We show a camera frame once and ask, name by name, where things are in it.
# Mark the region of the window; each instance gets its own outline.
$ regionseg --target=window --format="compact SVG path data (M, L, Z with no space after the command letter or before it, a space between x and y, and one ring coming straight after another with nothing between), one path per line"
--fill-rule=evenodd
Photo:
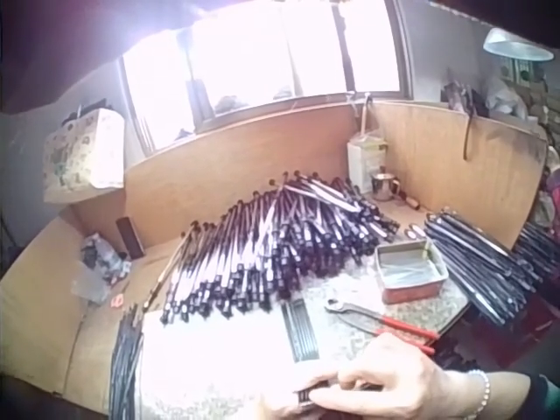
M393 0L240 3L148 37L122 63L147 154L240 109L408 90Z

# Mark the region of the pliers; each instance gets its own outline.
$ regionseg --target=pliers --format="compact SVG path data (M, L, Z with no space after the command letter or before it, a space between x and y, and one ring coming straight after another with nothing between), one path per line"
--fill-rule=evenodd
M428 341L435 341L435 340L439 340L440 338L440 335L437 332L424 330L419 326L407 324L405 322L399 321L398 319L387 317L385 315L380 314L379 312L372 311L368 308L364 308L357 304L341 302L335 298L331 298L326 301L325 309L330 313L335 313L342 322L350 326L353 326L354 328L357 328L365 333L373 334L374 336L380 335L381 333L385 333L388 330L379 328L377 330L372 331L371 329L366 328L363 325L354 322L349 317L346 317L345 314L349 312L359 313L360 315L364 315L370 319L375 319L376 321L380 322L381 324L384 324L385 326L390 326L397 330L405 331L406 333L415 334L419 337L423 337L427 339ZM398 337L402 341L405 341L411 344L412 346L418 347L420 350L422 350L425 354L429 356L433 356L436 353L436 351L430 346L425 346L424 344L418 343L414 340L406 339L403 336L398 336Z

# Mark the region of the floral paper bag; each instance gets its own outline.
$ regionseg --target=floral paper bag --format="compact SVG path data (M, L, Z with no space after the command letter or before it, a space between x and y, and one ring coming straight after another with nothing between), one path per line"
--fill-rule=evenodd
M95 109L45 141L45 202L74 203L123 188L124 119Z

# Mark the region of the hand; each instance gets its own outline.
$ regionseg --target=hand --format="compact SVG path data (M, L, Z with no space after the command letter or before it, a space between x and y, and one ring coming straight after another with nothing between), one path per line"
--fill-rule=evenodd
M302 409L299 406L297 392L316 383L336 378L337 367L322 360L309 360L295 364L288 373L275 376L274 382L262 392L257 403L259 420L293 417L305 420L319 419L324 411L317 407Z
M364 382L383 391L360 391ZM339 371L339 386L315 389L318 406L366 417L447 418L459 384L418 348L384 333Z

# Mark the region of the plastic container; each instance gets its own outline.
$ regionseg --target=plastic container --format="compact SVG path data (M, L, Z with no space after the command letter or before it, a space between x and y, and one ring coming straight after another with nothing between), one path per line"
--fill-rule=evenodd
M434 298L449 277L441 254L430 239L380 245L374 264L386 305Z
M371 179L383 172L387 143L380 130L366 132L369 100L363 106L360 132L348 142L348 177L360 191L372 191Z

